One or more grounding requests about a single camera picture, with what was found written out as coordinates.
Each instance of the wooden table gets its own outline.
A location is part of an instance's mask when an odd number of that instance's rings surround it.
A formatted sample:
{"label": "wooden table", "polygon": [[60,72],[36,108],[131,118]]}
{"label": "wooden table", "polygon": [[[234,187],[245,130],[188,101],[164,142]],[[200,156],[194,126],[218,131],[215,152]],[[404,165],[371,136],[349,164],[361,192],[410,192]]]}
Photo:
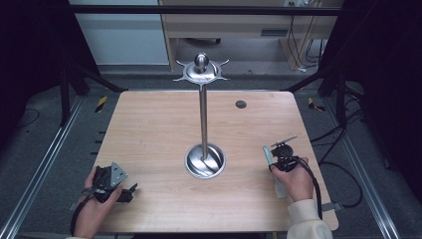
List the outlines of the wooden table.
{"label": "wooden table", "polygon": [[[96,165],[117,162],[138,183],[130,203],[118,203],[104,232],[272,232],[290,227],[263,145],[290,141],[308,157],[330,202],[294,96],[287,92],[208,92],[208,141],[223,149],[227,164],[215,178],[198,179],[184,157],[201,143],[198,92],[125,92],[110,121]],[[246,102],[244,109],[235,106]],[[323,214],[334,230],[333,211]]]}

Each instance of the hand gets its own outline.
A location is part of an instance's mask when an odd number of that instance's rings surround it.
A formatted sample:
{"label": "hand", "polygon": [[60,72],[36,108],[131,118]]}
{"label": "hand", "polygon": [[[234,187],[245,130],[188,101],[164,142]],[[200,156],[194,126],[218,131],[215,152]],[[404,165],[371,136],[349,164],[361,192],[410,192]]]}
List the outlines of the hand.
{"label": "hand", "polygon": [[273,174],[286,186],[294,202],[313,199],[314,184],[308,172],[298,164],[292,171],[279,171],[275,166],[271,166]]}
{"label": "hand", "polygon": [[[94,167],[90,175],[85,180],[85,188],[93,186],[93,179],[97,168]],[[104,203],[98,202],[95,198],[90,199],[81,210],[75,226],[75,237],[94,238],[103,224],[106,216],[111,211],[115,202],[121,195],[122,186],[119,185]]]}

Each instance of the metal pole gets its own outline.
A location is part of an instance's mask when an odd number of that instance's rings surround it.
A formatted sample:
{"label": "metal pole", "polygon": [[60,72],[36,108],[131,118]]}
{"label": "metal pole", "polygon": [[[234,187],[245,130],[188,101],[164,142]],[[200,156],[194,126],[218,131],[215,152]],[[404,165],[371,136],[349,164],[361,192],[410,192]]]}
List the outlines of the metal pole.
{"label": "metal pole", "polygon": [[199,104],[201,111],[201,133],[202,133],[202,160],[208,157],[208,131],[207,131],[207,86],[199,89]]}

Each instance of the handheld controller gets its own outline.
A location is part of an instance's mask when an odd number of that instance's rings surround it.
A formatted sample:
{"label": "handheld controller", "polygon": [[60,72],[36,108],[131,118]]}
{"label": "handheld controller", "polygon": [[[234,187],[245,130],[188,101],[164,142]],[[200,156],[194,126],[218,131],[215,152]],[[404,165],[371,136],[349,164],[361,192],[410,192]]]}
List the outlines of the handheld controller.
{"label": "handheld controller", "polygon": [[[93,180],[94,197],[101,203],[108,200],[109,196],[114,192],[115,188],[127,178],[127,173],[112,162],[111,166],[97,166],[96,175]],[[117,202],[130,202],[133,199],[132,193],[136,189],[137,183],[130,189],[124,189]]]}
{"label": "handheld controller", "polygon": [[[293,156],[293,149],[286,144],[287,141],[297,138],[297,136],[293,136],[286,140],[278,141],[271,146],[275,146],[273,150],[270,150],[264,145],[263,150],[268,162],[268,168],[271,170],[271,166],[274,165],[280,171],[289,172],[292,171],[296,165],[298,165],[298,161],[295,156]],[[272,156],[277,158],[277,162],[273,162]],[[276,178],[276,192],[279,198],[287,197],[287,191],[285,185]]]}

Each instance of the sleeve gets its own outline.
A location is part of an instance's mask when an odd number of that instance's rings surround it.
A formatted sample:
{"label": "sleeve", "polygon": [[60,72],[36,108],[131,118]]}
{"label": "sleeve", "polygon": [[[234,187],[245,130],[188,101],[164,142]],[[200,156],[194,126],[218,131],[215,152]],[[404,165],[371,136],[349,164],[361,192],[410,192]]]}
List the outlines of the sleeve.
{"label": "sleeve", "polygon": [[297,201],[289,206],[292,226],[288,231],[288,239],[296,238],[332,238],[328,225],[319,219],[317,205],[313,199]]}

